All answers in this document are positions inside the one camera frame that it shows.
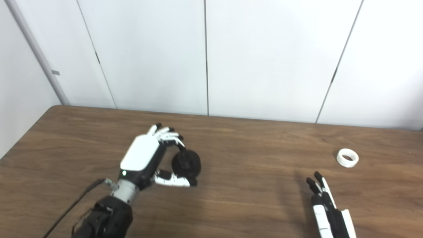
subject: black cable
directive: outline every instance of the black cable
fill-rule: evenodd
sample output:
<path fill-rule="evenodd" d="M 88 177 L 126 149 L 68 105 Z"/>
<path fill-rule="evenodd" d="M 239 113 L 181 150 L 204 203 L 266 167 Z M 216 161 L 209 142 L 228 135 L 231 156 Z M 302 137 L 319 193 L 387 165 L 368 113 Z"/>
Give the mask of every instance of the black cable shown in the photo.
<path fill-rule="evenodd" d="M 81 201 L 81 199 L 89 192 L 89 191 L 91 191 L 91 190 L 93 190 L 95 187 L 97 187 L 98 185 L 100 185 L 100 184 L 102 184 L 102 183 L 104 183 L 104 181 L 105 181 L 106 179 L 104 178 L 104 179 L 99 179 L 99 180 L 96 180 L 94 183 L 92 183 L 91 185 L 89 185 L 86 189 L 85 189 L 85 191 L 69 206 L 69 208 L 68 209 L 66 209 L 66 211 L 65 212 L 63 212 L 63 214 L 62 215 L 60 215 L 59 216 L 59 218 L 53 223 L 53 225 L 50 227 L 50 229 L 46 232 L 46 234 L 42 237 L 42 238 L 47 238 L 47 236 L 49 236 L 50 235 L 50 233 L 53 231 L 53 229 L 57 226 L 57 224 L 59 224 L 59 222 L 63 219 L 63 217 L 65 217 L 66 216 L 66 214 L 68 214 L 68 212 L 70 211 L 70 210 L 72 210 L 72 208 L 74 208 L 74 206 L 76 205 L 76 204 L 78 204 L 79 203 L 79 201 Z"/>

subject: tape roll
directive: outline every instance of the tape roll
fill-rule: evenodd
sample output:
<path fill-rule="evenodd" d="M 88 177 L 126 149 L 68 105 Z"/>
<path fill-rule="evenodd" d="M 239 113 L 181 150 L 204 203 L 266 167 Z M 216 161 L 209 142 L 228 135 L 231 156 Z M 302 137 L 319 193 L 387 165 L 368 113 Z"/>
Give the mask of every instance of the tape roll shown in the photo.
<path fill-rule="evenodd" d="M 344 158 L 344 155 L 350 157 L 352 160 L 347 160 L 346 158 Z M 347 168 L 351 168 L 357 164 L 358 154 L 354 150 L 351 150 L 351 149 L 340 149 L 336 157 L 336 160 L 338 160 L 338 163 L 340 165 Z"/>

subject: wood grain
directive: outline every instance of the wood grain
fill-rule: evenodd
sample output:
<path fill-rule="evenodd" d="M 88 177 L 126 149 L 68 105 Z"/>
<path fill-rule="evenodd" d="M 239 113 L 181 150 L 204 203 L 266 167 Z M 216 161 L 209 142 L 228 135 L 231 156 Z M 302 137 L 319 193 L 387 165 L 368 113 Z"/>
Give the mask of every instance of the wood grain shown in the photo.
<path fill-rule="evenodd" d="M 423 132 L 55 106 L 0 160 L 0 237 L 41 237 L 89 183 L 115 180 L 133 138 L 156 122 L 201 156 L 199 186 L 140 193 L 127 237 L 317 238 L 305 183 L 316 170 L 359 238 L 423 234 Z M 336 162 L 340 148 L 360 155 L 354 168 Z M 69 237 L 108 193 L 88 194 L 51 237 Z"/>

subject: robotic finger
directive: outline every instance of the robotic finger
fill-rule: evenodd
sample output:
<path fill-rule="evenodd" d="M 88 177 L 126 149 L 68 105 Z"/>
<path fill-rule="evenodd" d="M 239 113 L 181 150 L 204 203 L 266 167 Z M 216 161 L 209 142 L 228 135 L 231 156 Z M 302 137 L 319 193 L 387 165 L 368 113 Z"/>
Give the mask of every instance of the robotic finger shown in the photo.
<path fill-rule="evenodd" d="M 319 183 L 311 178 L 306 182 L 314 193 L 311 203 L 321 238 L 356 238 L 348 209 L 338 210 L 325 178 L 317 171 L 314 177 Z"/>
<path fill-rule="evenodd" d="M 72 238 L 123 238 L 132 222 L 132 203 L 136 195 L 152 183 L 164 186 L 193 187 L 201 171 L 200 157 L 185 148 L 179 133 L 171 127 L 152 125 L 148 132 L 135 137 L 120 164 L 118 182 L 105 183 L 112 188 L 99 200 Z M 166 149 L 177 146 L 172 160 L 173 172 L 158 170 Z"/>

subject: black ball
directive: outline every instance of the black ball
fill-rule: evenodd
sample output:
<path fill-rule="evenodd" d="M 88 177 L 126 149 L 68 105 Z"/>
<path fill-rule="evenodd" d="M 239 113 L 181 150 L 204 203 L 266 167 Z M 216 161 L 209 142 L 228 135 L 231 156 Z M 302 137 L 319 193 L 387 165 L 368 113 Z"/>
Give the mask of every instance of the black ball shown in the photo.
<path fill-rule="evenodd" d="M 181 151 L 173 158 L 172 169 L 179 177 L 195 178 L 201 171 L 200 157 L 192 150 Z"/>

